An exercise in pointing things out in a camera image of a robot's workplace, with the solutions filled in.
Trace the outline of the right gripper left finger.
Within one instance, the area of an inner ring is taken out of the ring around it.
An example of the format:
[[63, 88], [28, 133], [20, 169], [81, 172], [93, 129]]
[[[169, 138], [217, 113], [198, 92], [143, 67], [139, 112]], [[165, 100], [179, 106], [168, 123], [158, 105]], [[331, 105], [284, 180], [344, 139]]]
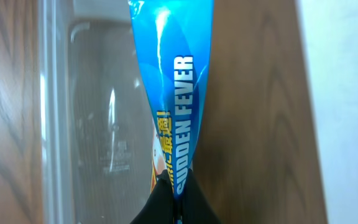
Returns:
[[174, 224], [173, 192], [168, 171], [164, 170], [157, 177], [150, 197], [131, 224]]

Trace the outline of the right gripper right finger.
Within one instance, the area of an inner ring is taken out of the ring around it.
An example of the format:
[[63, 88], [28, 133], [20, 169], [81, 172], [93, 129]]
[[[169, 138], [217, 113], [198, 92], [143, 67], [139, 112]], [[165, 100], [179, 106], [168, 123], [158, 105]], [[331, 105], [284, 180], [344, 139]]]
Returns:
[[188, 169], [185, 189], [181, 197], [181, 220], [183, 224], [221, 224], [191, 169]]

